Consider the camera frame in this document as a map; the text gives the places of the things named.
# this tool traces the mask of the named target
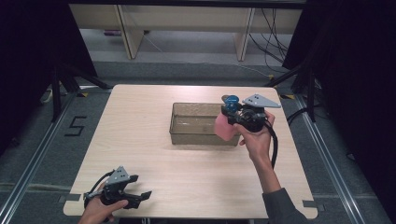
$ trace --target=person's arm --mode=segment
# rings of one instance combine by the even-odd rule
[[[88,203],[78,224],[100,224],[106,218],[108,218],[110,222],[113,222],[114,217],[112,213],[125,207],[126,205],[128,205],[127,200],[118,201],[111,205],[104,205],[100,200],[100,196],[96,196]]]
[[[268,123],[273,126],[275,116],[267,111],[265,115]],[[235,124],[234,127],[244,137],[239,145],[246,145],[249,157],[256,168],[270,223],[308,223],[306,217],[295,208],[286,190],[280,186],[269,156],[271,134],[268,130],[263,128],[258,133],[251,133],[242,125]]]

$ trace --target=pink sponge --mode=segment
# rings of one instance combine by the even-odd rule
[[[228,123],[227,117],[219,113],[215,122],[215,134],[224,141],[230,141],[236,133],[237,130]]]

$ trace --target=light wood tabletop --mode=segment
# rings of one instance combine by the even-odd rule
[[[280,103],[272,88],[218,86],[118,85],[93,135],[71,194],[83,194],[105,173],[124,166],[139,175],[125,191],[152,190],[138,209],[121,209],[117,217],[266,218],[262,189],[246,147],[172,145],[169,133],[173,103],[221,104],[224,94],[241,100],[258,93]],[[276,116],[278,138],[275,171],[298,210],[315,218],[313,201],[282,108]],[[64,213],[80,216],[83,199],[67,201]]]

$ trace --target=person's hand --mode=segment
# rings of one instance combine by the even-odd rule
[[[268,111],[265,111],[265,115],[268,119],[268,123],[273,126],[275,116]],[[240,146],[246,145],[249,157],[254,163],[264,162],[267,164],[271,163],[269,158],[269,149],[271,145],[271,134],[268,129],[263,127],[261,131],[257,133],[251,133],[244,126],[240,124],[234,125],[235,129],[242,134],[244,139],[239,143]]]
[[[118,201],[111,205],[104,205],[100,200],[100,196],[96,196],[90,200],[78,224],[98,224],[102,223],[106,218],[110,222],[114,221],[113,212],[128,205],[127,200]]]

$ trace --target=transparent plastic container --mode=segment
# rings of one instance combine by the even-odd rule
[[[174,145],[236,146],[240,134],[230,141],[215,135],[221,104],[174,103],[169,133]]]

